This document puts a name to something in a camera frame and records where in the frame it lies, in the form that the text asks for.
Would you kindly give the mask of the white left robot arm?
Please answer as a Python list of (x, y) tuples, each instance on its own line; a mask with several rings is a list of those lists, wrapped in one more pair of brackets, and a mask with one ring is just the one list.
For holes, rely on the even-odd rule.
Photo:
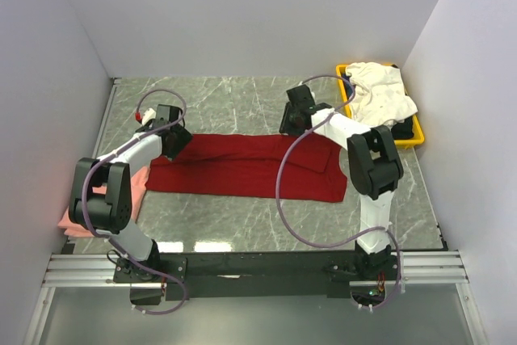
[(181, 107), (160, 104), (155, 117), (129, 141), (100, 158), (80, 159), (74, 171), (68, 214), (72, 223), (106, 238), (133, 261), (132, 271), (150, 282), (161, 274), (158, 244), (132, 219), (132, 178), (160, 157), (176, 158), (192, 140)]

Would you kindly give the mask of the red t shirt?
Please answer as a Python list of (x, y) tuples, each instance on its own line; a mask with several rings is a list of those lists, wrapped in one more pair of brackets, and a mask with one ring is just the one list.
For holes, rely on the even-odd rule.
[[(273, 198), (280, 162), (294, 137), (196, 134), (174, 160), (152, 161), (150, 191)], [(284, 168), (280, 196), (288, 200), (343, 201), (347, 177), (341, 148), (312, 134), (299, 143)]]

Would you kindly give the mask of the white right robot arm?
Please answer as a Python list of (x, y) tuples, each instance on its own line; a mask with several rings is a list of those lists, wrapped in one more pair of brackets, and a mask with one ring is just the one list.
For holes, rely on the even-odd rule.
[[(305, 84), (288, 90), (287, 97), (280, 132), (293, 135), (296, 140), (284, 154), (275, 180), (275, 203), (280, 219), (287, 231), (307, 246), (330, 249), (356, 242), (363, 254), (354, 261), (355, 272), (371, 280), (383, 269), (380, 254), (396, 246), (396, 239), (389, 234), (390, 212), (404, 171), (392, 133), (384, 125), (372, 128), (326, 103), (317, 104)], [(282, 209), (280, 187), (284, 168), (295, 147), (312, 134), (347, 151), (349, 178), (359, 193), (360, 224), (359, 232), (343, 242), (316, 243), (304, 239), (290, 226)]]

